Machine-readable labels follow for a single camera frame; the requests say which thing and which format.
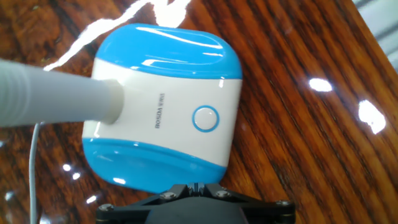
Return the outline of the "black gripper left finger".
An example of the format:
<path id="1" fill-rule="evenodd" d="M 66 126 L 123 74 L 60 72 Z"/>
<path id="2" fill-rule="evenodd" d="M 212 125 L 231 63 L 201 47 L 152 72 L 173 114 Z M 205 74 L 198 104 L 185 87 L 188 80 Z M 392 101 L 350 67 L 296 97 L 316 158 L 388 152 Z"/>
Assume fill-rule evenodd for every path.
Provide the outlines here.
<path id="1" fill-rule="evenodd" d="M 170 189 L 139 202 L 117 207 L 110 203 L 100 205 L 96 210 L 95 223 L 145 223 L 150 212 L 161 205 L 192 197 L 196 183 L 175 184 Z"/>

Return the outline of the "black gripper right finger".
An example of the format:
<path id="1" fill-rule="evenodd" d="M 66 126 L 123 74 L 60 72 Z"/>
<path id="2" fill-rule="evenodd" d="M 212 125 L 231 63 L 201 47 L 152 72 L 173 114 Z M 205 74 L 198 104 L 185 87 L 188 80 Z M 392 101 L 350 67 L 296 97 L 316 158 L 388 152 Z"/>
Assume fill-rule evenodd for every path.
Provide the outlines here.
<path id="1" fill-rule="evenodd" d="M 237 205 L 248 223 L 295 223 L 295 204 L 289 200 L 264 202 L 222 187 L 220 184 L 195 184 L 195 195 Z"/>

